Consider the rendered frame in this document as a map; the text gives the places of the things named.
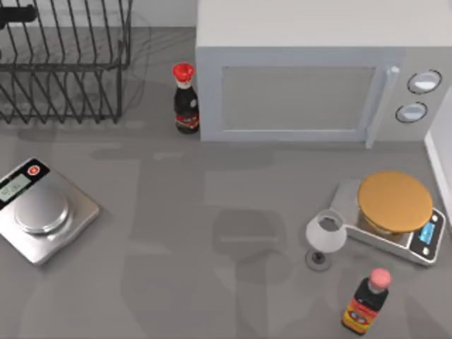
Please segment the dark bottle with red cap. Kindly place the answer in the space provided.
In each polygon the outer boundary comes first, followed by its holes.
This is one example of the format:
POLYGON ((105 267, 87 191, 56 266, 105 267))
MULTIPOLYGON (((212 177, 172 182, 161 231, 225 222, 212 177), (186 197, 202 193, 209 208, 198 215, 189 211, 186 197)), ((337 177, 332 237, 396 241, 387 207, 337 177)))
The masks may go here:
POLYGON ((174 94, 175 126, 180 133, 193 134, 199 129, 198 95, 192 85, 195 68, 186 62, 173 66, 177 89, 174 94))

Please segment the microwave oven door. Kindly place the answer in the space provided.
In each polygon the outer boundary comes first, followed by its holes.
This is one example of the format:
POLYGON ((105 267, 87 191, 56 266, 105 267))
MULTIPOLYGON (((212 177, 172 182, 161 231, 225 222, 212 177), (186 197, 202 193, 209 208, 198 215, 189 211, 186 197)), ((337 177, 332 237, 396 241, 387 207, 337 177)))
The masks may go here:
POLYGON ((201 139, 363 142, 401 49, 198 47, 201 139))

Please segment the white wine glass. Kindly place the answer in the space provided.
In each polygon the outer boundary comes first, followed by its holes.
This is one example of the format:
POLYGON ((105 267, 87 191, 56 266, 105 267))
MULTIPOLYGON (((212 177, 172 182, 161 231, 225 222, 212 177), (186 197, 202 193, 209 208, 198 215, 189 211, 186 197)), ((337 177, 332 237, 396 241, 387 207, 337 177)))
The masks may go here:
POLYGON ((306 265, 313 271, 323 272, 331 267, 331 254, 344 246, 347 224, 338 211, 324 209, 309 221, 305 236, 309 243, 305 255, 306 265))

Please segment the pale microwave oven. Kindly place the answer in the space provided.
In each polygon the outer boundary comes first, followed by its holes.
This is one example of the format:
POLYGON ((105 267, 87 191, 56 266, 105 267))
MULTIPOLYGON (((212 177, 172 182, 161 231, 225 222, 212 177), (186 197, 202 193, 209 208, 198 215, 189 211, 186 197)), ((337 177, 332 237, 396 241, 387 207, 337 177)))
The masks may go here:
POLYGON ((452 0, 198 0, 198 47, 378 47, 404 51, 376 142, 423 141, 452 88, 452 0), (434 91, 407 88, 415 73, 442 75, 434 91), (396 110, 429 109, 402 124, 396 110))

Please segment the kitchen scale with golden plate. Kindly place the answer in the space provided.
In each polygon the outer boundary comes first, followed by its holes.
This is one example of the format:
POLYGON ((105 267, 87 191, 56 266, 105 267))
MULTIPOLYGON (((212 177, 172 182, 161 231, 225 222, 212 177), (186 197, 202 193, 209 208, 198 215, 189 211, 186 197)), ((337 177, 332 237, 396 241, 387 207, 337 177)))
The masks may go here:
POLYGON ((384 170, 344 179, 331 208, 343 217, 348 237, 422 266, 436 263, 446 217, 412 175, 384 170))

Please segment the silver kitchen scale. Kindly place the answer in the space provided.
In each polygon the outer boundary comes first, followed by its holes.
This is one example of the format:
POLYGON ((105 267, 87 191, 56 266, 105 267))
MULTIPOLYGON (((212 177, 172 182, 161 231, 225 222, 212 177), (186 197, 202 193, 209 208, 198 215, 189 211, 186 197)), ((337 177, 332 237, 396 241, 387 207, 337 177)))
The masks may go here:
POLYGON ((34 266, 69 245, 99 214, 91 197, 36 157, 0 178, 0 237, 34 266))

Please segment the round microwave knob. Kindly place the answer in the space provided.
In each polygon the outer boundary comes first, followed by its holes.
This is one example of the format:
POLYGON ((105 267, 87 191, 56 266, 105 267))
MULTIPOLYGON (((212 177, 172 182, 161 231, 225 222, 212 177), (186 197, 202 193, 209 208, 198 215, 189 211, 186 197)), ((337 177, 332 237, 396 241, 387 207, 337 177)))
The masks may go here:
POLYGON ((437 70, 413 74, 407 83, 408 90, 416 95, 423 95, 434 91, 441 85, 442 75, 437 70))
POLYGON ((411 124, 422 120, 428 111, 423 102, 414 102, 400 106, 395 112, 395 118, 402 124, 411 124))

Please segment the dark bottle with pink cap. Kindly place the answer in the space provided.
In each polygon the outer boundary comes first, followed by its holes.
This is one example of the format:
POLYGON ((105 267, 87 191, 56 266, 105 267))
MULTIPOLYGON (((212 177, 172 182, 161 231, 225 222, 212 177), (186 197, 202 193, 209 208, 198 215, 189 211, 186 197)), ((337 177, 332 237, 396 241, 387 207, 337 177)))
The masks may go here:
POLYGON ((384 268, 375 268, 363 278, 342 315, 344 327, 366 334, 385 304, 390 284, 391 274, 384 268))

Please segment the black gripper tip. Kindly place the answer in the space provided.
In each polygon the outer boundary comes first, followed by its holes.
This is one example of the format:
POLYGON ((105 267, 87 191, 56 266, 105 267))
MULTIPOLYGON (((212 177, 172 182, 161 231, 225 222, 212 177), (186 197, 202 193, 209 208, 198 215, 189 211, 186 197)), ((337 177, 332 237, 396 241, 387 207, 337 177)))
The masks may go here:
POLYGON ((0 6, 0 30, 9 23, 31 23, 37 18, 37 10, 32 4, 26 6, 0 6))

